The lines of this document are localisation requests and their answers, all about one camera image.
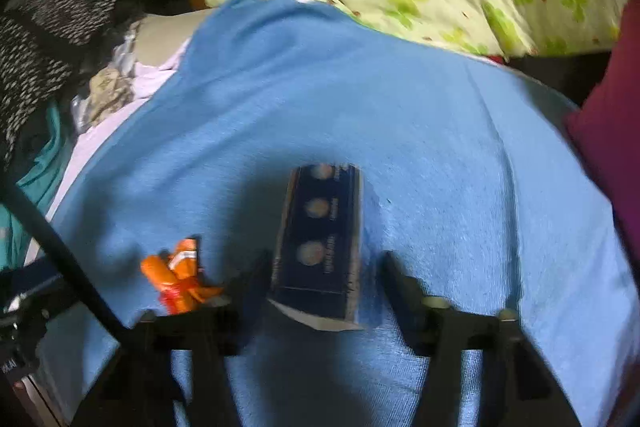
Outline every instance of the blue fabric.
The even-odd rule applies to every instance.
[[[31,170],[17,182],[43,214],[56,195],[72,150],[54,100],[49,102],[46,116],[51,138],[36,156]],[[22,266],[30,240],[20,221],[0,205],[0,270]]]
[[[352,162],[380,197],[385,246],[463,310],[519,309],[592,427],[637,356],[639,302],[610,203],[561,130],[571,108],[508,70],[325,4],[229,0],[92,158],[54,225],[131,325],[161,310],[144,256],[200,233],[221,282],[273,248],[292,168]],[[67,417],[113,347],[83,309],[50,325],[42,360]],[[357,427],[408,425],[426,361],[388,309],[378,329],[321,333],[268,305],[227,365],[247,427]],[[469,353],[462,425],[476,419],[478,370]]]

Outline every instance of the magenta cloth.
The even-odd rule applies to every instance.
[[[640,0],[626,4],[605,77],[566,127],[640,266]]]
[[[188,44],[189,39],[187,39],[180,48],[178,48],[178,51],[176,51],[161,66],[145,66],[140,62],[136,63],[136,76],[132,83],[132,90],[134,93],[133,101],[113,113],[109,118],[106,118],[95,127],[90,127],[86,133],[81,134],[78,137],[76,146],[71,154],[71,159],[66,166],[65,174],[60,182],[60,187],[58,187],[58,191],[56,192],[51,206],[49,207],[49,211],[47,212],[46,217],[48,221],[50,221],[56,213],[56,210],[65,197],[66,192],[69,190],[69,187],[71,187],[80,171],[84,168],[86,163],[91,159],[99,147],[119,126],[121,126],[125,120],[127,120],[127,118],[142,107],[142,105],[162,86],[162,84],[171,78],[175,71],[177,71]],[[36,259],[39,249],[40,245],[38,245],[34,239],[31,239],[24,263],[32,263],[34,259]]]

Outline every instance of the white circle on box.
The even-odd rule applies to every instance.
[[[324,246],[320,241],[307,241],[298,247],[298,261],[305,266],[314,266],[324,259]]]
[[[312,169],[311,175],[317,180],[329,179],[334,175],[334,166],[329,163],[320,163]]]
[[[305,210],[309,217],[324,217],[329,213],[329,201],[324,198],[314,198],[306,202]]]

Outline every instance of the black and white patterned fabric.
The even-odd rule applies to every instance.
[[[29,115],[76,76],[92,39],[113,24],[117,1],[24,0],[0,15],[3,168]]]

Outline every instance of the box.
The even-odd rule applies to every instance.
[[[292,172],[273,261],[271,301],[318,330],[375,327],[382,313],[380,206],[353,165]]]

